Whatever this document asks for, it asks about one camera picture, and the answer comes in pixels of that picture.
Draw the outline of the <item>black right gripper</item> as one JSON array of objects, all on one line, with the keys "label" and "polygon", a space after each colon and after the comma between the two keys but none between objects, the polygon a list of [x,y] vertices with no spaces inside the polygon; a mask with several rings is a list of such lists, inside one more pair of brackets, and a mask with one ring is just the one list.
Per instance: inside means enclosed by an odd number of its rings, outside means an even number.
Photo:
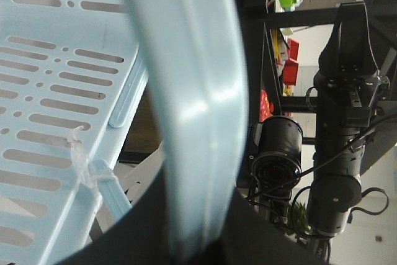
[{"label": "black right gripper", "polygon": [[375,106],[389,89],[386,76],[332,78],[324,74],[377,74],[363,2],[341,4],[330,38],[321,52],[319,72],[313,79],[317,90],[317,128],[366,128]]}]

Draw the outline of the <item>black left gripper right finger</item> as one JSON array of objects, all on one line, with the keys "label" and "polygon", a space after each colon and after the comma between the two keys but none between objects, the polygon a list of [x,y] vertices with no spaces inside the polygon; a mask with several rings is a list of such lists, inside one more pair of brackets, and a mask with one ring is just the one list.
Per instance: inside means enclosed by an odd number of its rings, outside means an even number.
[{"label": "black left gripper right finger", "polygon": [[213,263],[313,264],[313,257],[265,221],[234,189]]}]

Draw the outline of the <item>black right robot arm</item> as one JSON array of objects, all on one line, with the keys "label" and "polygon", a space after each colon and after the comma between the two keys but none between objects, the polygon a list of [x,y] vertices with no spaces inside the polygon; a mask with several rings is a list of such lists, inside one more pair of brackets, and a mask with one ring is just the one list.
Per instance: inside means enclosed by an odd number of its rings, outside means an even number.
[{"label": "black right robot arm", "polygon": [[331,240],[344,231],[364,196],[360,167],[367,137],[379,123],[376,104],[390,86],[373,57],[363,2],[339,7],[318,63],[313,81],[318,96],[307,245],[311,254],[328,261]]}]

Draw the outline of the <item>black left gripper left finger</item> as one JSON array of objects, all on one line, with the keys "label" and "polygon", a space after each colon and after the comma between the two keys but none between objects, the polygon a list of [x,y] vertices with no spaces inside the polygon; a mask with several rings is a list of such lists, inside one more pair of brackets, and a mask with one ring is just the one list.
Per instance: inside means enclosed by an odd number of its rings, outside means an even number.
[{"label": "black left gripper left finger", "polygon": [[164,170],[134,207],[103,236],[59,264],[171,264],[167,252]]}]

